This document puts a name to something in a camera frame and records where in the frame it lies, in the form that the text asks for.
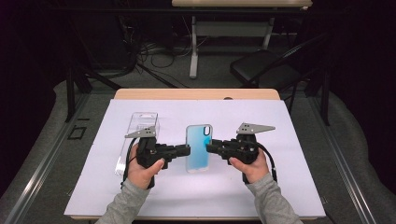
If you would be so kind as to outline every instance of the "phone case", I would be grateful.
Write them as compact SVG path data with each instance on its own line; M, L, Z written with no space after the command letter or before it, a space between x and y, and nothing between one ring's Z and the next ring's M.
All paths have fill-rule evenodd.
M186 170L189 173L205 171L209 168L209 153L206 145L212 141L213 128L209 124L187 127L186 144L191 147L187 157Z

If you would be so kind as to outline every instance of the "hand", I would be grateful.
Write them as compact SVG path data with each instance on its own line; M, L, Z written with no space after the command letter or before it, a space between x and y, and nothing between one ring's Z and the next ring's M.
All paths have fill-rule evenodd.
M137 144L131 148L130 158L134 158L136 156L136 150ZM148 169L145 169L143 166L137 163L136 159L133 159L129 163L128 179L140 189L147 189L151 178L160 172L160 170L163 168L163 165L164 159L160 159Z
M251 164L244 164L234 157L230 158L230 163L233 167L247 176L247 180L250 184L260 180L269 173L267 160L261 149L259 149L257 159Z

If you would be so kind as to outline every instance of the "dark background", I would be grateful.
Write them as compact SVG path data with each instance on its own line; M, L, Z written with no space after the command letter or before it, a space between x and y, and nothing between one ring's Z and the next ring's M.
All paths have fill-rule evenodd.
M80 2L49 1L59 6L79 6ZM109 0L94 3L101 7L115 4ZM171 6L171 1L136 3L140 7ZM396 193L396 102L392 91L396 85L396 8L390 0L315 0L310 10L345 8L349 12L346 17L305 19L297 41L332 32L330 50L323 55L331 71L331 90L360 123L371 164L382 183ZM79 15L70 22L61 15L44 13L29 0L3 1L0 10L3 194L49 117L56 97L52 89L65 79L73 64L70 58L93 69L123 69L131 65L134 55L131 46L123 44L120 22L114 16L96 15L93 20ZM140 34L172 47L172 26L177 32L178 20L157 15L139 22Z

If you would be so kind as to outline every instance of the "gray sleeve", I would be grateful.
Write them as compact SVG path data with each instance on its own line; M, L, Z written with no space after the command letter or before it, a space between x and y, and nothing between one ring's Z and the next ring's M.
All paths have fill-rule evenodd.
M96 224L131 224L148 195L149 189L140 189L131 183L129 179L126 179L123 182L121 193L117 194L114 201L107 206L105 214L102 215Z
M281 195L280 187L270 174L253 184L248 184L247 188L255 197L254 203L262 223L303 223Z

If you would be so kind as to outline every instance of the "clear plastic packaging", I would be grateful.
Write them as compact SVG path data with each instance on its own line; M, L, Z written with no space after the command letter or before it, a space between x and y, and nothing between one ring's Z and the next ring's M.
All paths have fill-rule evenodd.
M158 113L155 112L135 112L132 114L131 121L127 133L125 134L125 140L122 145L119 159L116 165L116 175L123 175L125 170L126 155L128 148L131 145L133 137L128 137L128 134L135 133L137 131L155 127L156 136L158 138L160 132L160 122L158 121Z

